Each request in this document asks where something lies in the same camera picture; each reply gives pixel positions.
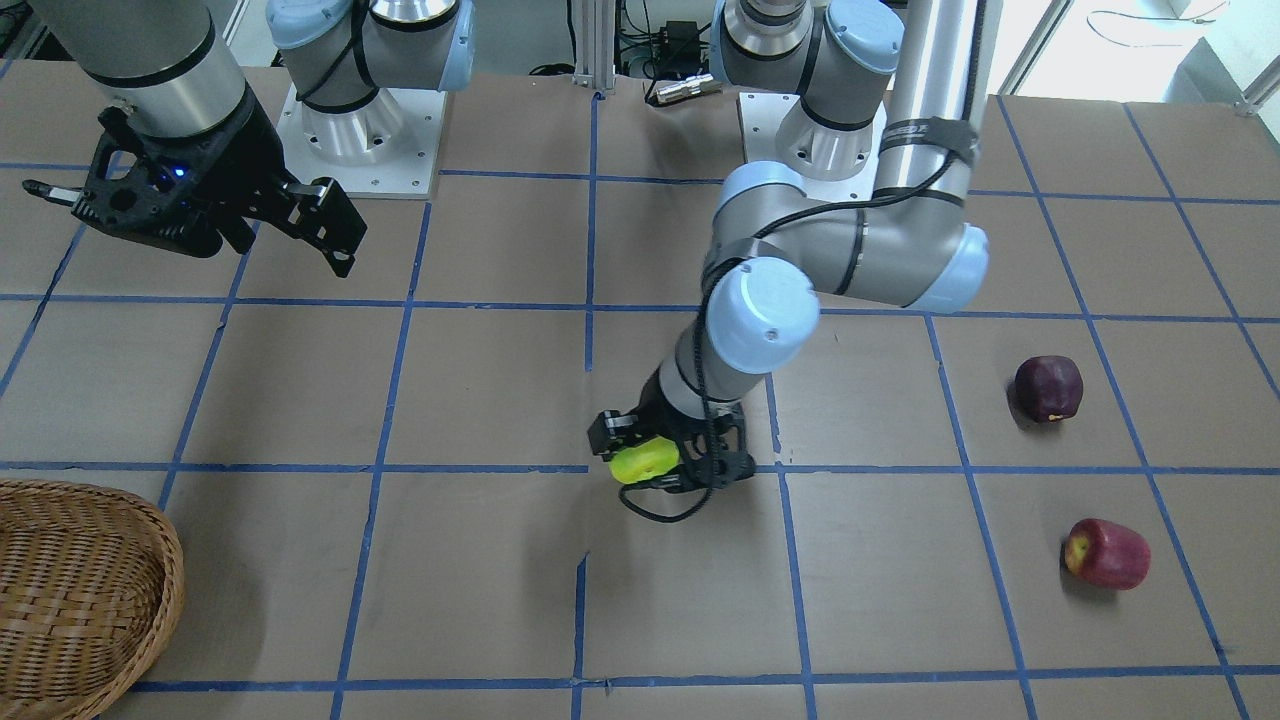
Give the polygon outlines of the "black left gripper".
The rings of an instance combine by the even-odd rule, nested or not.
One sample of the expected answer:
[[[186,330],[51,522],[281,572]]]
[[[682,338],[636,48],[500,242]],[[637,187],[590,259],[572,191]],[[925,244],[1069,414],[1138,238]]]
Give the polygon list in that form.
[[[653,437],[666,437],[677,446],[681,464],[672,475],[622,486],[625,491],[663,489],[685,493],[695,489],[723,489],[756,473],[755,459],[748,450],[746,423],[740,407],[716,414],[713,420],[691,418],[672,407],[664,397],[643,400],[627,413],[604,410],[588,428],[594,455],[604,459],[627,446]]]

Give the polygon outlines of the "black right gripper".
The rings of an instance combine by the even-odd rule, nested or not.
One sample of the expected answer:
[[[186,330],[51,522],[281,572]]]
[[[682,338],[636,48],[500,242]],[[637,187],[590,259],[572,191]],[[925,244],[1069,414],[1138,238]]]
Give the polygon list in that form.
[[[349,275],[367,224],[340,183],[291,182],[282,141],[253,95],[214,128],[187,138],[143,135],[111,105],[79,187],[24,179],[23,190],[68,206],[105,234],[211,258],[224,243],[238,254],[255,242],[248,220],[276,227],[316,249],[339,278]]]

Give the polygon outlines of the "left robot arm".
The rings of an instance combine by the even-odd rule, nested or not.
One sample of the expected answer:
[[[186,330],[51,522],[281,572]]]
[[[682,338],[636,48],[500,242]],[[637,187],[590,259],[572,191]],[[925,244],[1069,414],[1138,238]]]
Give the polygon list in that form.
[[[691,325],[591,451],[621,484],[712,492],[750,477],[741,398],[794,359],[823,293],[965,307],[989,265],[966,222],[997,1],[722,1],[717,79],[791,94],[773,159],[722,186]]]

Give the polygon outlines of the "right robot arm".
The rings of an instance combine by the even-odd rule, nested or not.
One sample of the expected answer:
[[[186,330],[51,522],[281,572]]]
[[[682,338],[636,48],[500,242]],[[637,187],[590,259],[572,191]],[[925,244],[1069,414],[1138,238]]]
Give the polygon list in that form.
[[[201,1],[37,1],[109,97],[84,183],[26,192],[83,224],[191,258],[246,254],[251,220],[316,249],[338,277],[366,223],[342,182],[301,181],[279,133]],[[460,91],[474,67],[471,1],[270,1],[271,41],[303,138],[328,161],[367,165],[404,141],[394,91]]]

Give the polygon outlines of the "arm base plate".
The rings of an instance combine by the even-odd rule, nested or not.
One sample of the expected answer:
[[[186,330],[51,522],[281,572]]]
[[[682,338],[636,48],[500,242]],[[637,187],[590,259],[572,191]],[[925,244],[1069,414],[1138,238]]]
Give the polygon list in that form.
[[[805,179],[846,186],[845,195],[865,197],[874,186],[887,124],[883,102],[870,123],[842,131],[809,117],[795,94],[755,91],[739,95],[739,118],[746,161],[783,163]]]
[[[330,177],[352,199],[429,200],[451,99],[381,88],[364,108],[328,114],[291,97],[276,123],[285,165],[302,181]]]

